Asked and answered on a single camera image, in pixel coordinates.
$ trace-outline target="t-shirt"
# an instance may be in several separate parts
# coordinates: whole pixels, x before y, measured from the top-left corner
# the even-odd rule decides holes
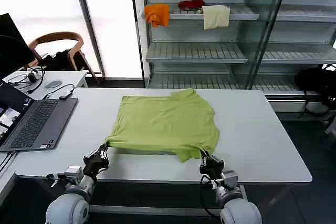
[[[213,108],[193,89],[166,97],[123,96],[110,147],[175,153],[181,162],[212,153],[219,130]]]

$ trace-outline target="laptop screen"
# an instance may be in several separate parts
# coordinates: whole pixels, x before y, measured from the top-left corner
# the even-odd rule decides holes
[[[33,103],[33,99],[0,80],[0,144]]]

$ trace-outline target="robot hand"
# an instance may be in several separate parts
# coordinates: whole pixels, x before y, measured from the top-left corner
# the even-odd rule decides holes
[[[218,216],[210,213],[205,205],[202,195],[203,179],[207,178],[212,189],[215,190],[216,201],[222,207],[220,220],[222,224],[261,224],[261,214],[258,208],[251,202],[243,198],[238,186],[238,175],[229,170],[223,172],[224,162],[218,157],[209,155],[205,150],[201,150],[202,163],[199,171],[201,179],[201,203],[204,210],[211,216]]]
[[[69,166],[64,174],[54,176],[55,183],[59,178],[68,182],[65,193],[54,200],[46,213],[46,224],[83,224],[89,213],[89,201],[92,198],[97,175],[108,169],[107,144],[84,157],[85,168]]]

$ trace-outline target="wooden chair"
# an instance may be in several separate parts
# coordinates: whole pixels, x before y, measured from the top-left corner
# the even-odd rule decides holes
[[[86,66],[87,66],[90,74],[92,75],[92,77],[97,82],[99,82],[95,73],[92,71],[90,65],[88,64],[87,60],[85,59],[85,56],[84,56],[83,52],[81,51],[81,47],[84,44],[82,37],[78,33],[73,33],[73,32],[70,32],[70,31],[60,31],[58,33],[46,34],[46,35],[43,35],[43,36],[33,40],[28,46],[33,51],[36,60],[31,62],[29,64],[29,66],[30,67],[35,66],[35,65],[37,65],[37,62],[40,62],[42,60],[42,57],[35,50],[37,45],[52,42],[52,41],[56,41],[56,40],[63,40],[63,39],[71,39],[71,40],[76,40],[77,41],[75,46],[73,48],[71,48],[70,51],[68,52],[68,59],[69,59],[70,65],[73,67],[73,69],[75,71],[82,70],[82,69],[77,68],[77,66],[75,64],[75,61],[73,59],[75,54],[79,53],[79,55],[83,58],[83,61],[86,63]]]

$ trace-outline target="computer mouse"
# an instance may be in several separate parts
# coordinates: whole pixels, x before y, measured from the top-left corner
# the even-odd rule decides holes
[[[52,82],[48,83],[47,85],[45,85],[45,88],[46,89],[52,89],[52,88],[60,86],[61,84],[62,84],[61,81],[52,81]]]

